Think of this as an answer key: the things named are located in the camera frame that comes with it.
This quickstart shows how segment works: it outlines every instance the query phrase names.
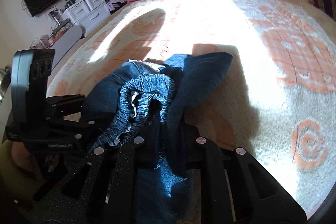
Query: orange spiral pattern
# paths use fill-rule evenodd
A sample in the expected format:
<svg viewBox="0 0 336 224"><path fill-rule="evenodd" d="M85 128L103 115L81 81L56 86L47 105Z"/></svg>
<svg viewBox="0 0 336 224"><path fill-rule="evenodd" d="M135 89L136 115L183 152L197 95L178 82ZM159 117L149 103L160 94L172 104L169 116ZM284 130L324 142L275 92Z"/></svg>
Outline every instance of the orange spiral pattern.
<svg viewBox="0 0 336 224"><path fill-rule="evenodd" d="M324 145L319 123L307 119L294 128L292 156L298 168L301 170L314 169L324 161L327 153L328 148Z"/></svg>

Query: silver screw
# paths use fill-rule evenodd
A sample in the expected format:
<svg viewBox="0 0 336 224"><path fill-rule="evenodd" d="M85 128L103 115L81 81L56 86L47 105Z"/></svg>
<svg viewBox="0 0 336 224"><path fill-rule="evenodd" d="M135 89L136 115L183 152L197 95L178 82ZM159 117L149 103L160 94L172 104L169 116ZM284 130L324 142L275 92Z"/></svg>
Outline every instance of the silver screw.
<svg viewBox="0 0 336 224"><path fill-rule="evenodd" d="M142 137L136 137L134 138L133 142L135 142L136 144L139 144L139 143L143 143L145 140L144 138Z"/></svg>
<svg viewBox="0 0 336 224"><path fill-rule="evenodd" d="M207 140L206 140L206 138L198 137L196 139L196 142L199 143L199 144L205 144L207 142Z"/></svg>
<svg viewBox="0 0 336 224"><path fill-rule="evenodd" d="M97 148L95 148L93 153L95 153L96 155L101 155L101 154L104 153L104 149L102 147L97 147Z"/></svg>
<svg viewBox="0 0 336 224"><path fill-rule="evenodd" d="M238 148L236 149L236 153L237 153L238 155L245 155L245 154L246 154L246 150L245 150L244 148L242 148L242 147L238 147Z"/></svg>

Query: bed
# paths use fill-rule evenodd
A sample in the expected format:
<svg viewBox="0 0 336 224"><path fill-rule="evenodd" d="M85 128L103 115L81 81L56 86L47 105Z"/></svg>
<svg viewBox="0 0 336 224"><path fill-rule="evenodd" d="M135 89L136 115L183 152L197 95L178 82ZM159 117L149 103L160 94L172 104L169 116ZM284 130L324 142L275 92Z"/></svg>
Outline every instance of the bed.
<svg viewBox="0 0 336 224"><path fill-rule="evenodd" d="M310 217L336 181L336 23L310 2L132 2L68 57L47 96L88 95L130 59L228 52L227 77L185 120L246 148Z"/></svg>

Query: white plastic drawer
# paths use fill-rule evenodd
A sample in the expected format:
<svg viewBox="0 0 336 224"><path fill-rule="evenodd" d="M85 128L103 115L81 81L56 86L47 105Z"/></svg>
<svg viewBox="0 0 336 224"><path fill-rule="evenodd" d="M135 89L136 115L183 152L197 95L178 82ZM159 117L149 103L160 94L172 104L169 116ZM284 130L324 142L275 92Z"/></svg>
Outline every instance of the white plastic drawer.
<svg viewBox="0 0 336 224"><path fill-rule="evenodd" d="M97 8L99 5L105 2L105 0L85 0L90 10Z"/></svg>
<svg viewBox="0 0 336 224"><path fill-rule="evenodd" d="M86 16L90 12L90 9L85 1L76 4L68 11L69 16L73 22L76 22Z"/></svg>
<svg viewBox="0 0 336 224"><path fill-rule="evenodd" d="M84 29L84 35L87 36L97 25L110 15L110 10L106 4L102 4L94 11L91 11L86 17L82 18L76 25Z"/></svg>

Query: patterned blanket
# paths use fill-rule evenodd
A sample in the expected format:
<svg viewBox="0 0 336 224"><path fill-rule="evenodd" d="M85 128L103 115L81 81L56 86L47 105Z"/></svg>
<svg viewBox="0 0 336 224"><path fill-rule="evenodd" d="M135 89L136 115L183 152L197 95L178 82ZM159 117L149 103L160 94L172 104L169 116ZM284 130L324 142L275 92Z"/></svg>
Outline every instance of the patterned blanket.
<svg viewBox="0 0 336 224"><path fill-rule="evenodd" d="M229 52L227 78L186 121L245 147L311 216L336 181L335 28L308 0L140 0L73 54L48 96L87 95L129 59Z"/></svg>

